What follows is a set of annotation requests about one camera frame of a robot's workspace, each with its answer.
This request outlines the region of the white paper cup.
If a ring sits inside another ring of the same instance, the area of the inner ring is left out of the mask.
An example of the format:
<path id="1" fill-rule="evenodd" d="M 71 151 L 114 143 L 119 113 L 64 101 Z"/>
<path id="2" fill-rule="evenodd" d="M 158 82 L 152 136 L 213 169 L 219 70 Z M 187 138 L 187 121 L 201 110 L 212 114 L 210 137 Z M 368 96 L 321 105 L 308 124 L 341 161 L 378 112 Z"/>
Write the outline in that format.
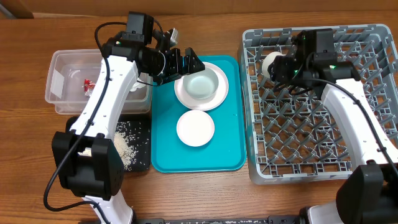
<path id="1" fill-rule="evenodd" d="M 269 66 L 274 62 L 276 56 L 284 56 L 280 52 L 271 52 L 263 61 L 262 61 L 262 74 L 265 78 L 270 78 L 271 75 L 268 72 Z"/>

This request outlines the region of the small white plate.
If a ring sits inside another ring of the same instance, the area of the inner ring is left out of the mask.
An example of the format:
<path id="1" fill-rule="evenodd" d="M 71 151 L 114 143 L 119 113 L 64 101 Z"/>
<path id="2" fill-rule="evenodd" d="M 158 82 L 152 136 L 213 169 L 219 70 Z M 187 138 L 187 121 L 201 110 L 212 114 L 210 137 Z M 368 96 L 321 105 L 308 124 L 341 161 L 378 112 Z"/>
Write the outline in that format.
<path id="1" fill-rule="evenodd" d="M 204 111 L 187 111 L 177 121 L 178 138 L 191 147 L 204 146 L 212 139 L 214 133 L 214 121 Z"/>

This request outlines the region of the red snack wrapper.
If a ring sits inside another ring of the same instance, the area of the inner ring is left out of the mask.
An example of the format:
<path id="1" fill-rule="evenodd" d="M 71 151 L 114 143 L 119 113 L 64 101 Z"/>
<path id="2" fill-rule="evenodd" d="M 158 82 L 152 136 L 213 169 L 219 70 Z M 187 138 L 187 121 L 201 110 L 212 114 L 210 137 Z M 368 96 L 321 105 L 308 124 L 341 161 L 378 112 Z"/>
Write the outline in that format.
<path id="1" fill-rule="evenodd" d="M 91 96 L 92 92 L 95 88 L 95 82 L 89 80 L 89 79 L 85 79 L 84 80 L 84 84 L 83 84 L 83 90 L 84 90 L 84 94 L 85 96 Z"/>

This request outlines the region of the white napkin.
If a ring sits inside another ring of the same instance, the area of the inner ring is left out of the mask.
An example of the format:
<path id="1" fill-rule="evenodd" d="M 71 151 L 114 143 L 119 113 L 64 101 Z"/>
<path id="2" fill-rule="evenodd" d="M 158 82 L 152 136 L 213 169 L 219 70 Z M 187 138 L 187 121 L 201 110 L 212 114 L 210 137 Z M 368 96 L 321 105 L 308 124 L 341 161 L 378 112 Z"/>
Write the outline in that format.
<path id="1" fill-rule="evenodd" d="M 138 78 L 129 91 L 134 92 L 140 88 L 144 88 L 145 86 L 146 83 L 144 83 L 141 79 Z"/>

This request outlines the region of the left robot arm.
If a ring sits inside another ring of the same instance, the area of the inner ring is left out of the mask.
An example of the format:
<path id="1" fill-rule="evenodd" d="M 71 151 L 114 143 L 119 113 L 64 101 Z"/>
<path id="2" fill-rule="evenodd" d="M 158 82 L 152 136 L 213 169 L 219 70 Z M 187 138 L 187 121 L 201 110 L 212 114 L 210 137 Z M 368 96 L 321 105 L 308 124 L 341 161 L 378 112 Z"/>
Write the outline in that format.
<path id="1" fill-rule="evenodd" d="M 132 223 L 134 210 L 121 192 L 124 164 L 114 145 L 124 102 L 140 74 L 154 86 L 205 69 L 191 48 L 181 52 L 174 29 L 164 31 L 152 16 L 130 12 L 125 30 L 99 44 L 99 77 L 85 108 L 65 132 L 55 133 L 52 180 L 93 208 L 101 223 Z"/>

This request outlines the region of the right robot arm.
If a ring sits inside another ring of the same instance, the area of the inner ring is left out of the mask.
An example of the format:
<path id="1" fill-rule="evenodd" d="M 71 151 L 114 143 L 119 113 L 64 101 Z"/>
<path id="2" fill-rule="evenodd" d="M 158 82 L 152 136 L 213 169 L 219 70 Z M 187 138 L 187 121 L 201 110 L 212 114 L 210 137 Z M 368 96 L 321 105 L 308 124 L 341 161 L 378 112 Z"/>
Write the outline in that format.
<path id="1" fill-rule="evenodd" d="M 346 144 L 353 172 L 334 201 L 304 208 L 307 223 L 397 223 L 397 148 L 391 143 L 350 61 L 339 61 L 332 29 L 303 30 L 295 52 L 270 53 L 262 63 L 274 91 L 314 91 L 331 113 Z"/>

